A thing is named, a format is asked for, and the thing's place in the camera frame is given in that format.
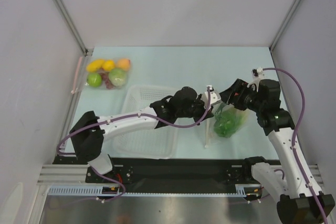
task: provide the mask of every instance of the light blue tabletop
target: light blue tabletop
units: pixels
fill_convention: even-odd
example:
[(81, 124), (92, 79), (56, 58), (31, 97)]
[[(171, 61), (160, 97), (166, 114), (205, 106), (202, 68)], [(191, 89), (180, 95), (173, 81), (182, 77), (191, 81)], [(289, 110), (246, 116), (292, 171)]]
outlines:
[[(203, 93), (208, 84), (219, 92), (227, 89), (237, 79), (252, 81), (251, 70), (273, 67), (266, 47), (96, 47), (93, 58), (129, 58), (132, 69), (129, 81), (121, 90), (99, 90), (85, 87), (81, 93), (74, 122), (87, 111), (96, 115), (115, 115), (121, 108), (127, 90), (134, 84), (149, 84), (182, 88), (190, 86)], [(267, 71), (269, 79), (278, 80), (274, 71)], [(283, 96), (281, 104), (286, 108)], [(182, 119), (180, 124), (191, 124), (192, 119)], [(175, 158), (241, 159), (263, 156), (278, 159), (275, 149), (254, 113), (239, 132), (230, 139), (212, 144), (205, 149), (205, 122), (191, 129), (180, 129)], [(111, 143), (103, 149), (112, 157), (127, 157), (112, 149)], [(66, 152), (73, 151), (68, 141)]]

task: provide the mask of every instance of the plastic bag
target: plastic bag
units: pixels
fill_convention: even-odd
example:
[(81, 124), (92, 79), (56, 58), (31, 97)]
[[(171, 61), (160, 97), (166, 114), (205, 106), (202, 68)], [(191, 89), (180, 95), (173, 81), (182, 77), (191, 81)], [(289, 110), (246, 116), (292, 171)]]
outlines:
[(249, 115), (248, 110), (241, 111), (225, 103), (215, 106), (213, 113), (214, 117), (207, 120), (205, 147), (210, 142), (216, 143), (230, 138), (245, 125)]
[[(128, 80), (131, 61), (126, 58), (119, 59), (92, 59), (90, 63), (83, 64), (81, 69), (77, 66), (74, 85), (71, 93), (80, 91), (83, 86), (94, 89), (116, 89), (123, 87)], [(84, 72), (84, 85), (77, 80), (80, 72)]]

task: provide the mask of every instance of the yellow object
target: yellow object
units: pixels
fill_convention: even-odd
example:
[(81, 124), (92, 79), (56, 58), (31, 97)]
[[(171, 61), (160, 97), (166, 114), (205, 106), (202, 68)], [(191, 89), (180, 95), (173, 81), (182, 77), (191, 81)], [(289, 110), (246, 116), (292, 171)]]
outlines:
[(113, 60), (107, 60), (104, 62), (102, 68), (104, 71), (111, 71), (113, 68), (115, 68), (115, 64)]
[(96, 72), (103, 66), (104, 62), (105, 62), (104, 59), (94, 60), (93, 62), (87, 65), (86, 70), (90, 73)]
[(129, 59), (120, 59), (116, 64), (117, 68), (121, 68), (122, 70), (128, 71), (131, 68), (131, 60)]

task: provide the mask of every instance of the basket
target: basket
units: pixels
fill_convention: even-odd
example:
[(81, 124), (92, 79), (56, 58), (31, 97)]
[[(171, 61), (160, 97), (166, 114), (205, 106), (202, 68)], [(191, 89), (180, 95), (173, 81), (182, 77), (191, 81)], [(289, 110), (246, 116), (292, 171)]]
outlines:
[[(177, 90), (160, 86), (135, 85), (129, 88), (121, 113), (129, 113), (149, 106), (152, 102)], [(175, 154), (177, 131), (175, 127), (135, 131), (115, 137), (112, 147), (119, 153), (141, 158), (170, 158)]]

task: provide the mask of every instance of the reflective metal surface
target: reflective metal surface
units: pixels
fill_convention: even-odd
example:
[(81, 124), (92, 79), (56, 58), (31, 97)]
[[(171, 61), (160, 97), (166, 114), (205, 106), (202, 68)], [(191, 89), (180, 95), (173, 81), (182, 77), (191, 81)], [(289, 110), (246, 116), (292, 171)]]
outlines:
[(216, 197), (122, 197), (104, 204), (85, 200), (62, 207), (78, 199), (48, 196), (40, 224), (281, 224), (271, 197), (261, 204)]

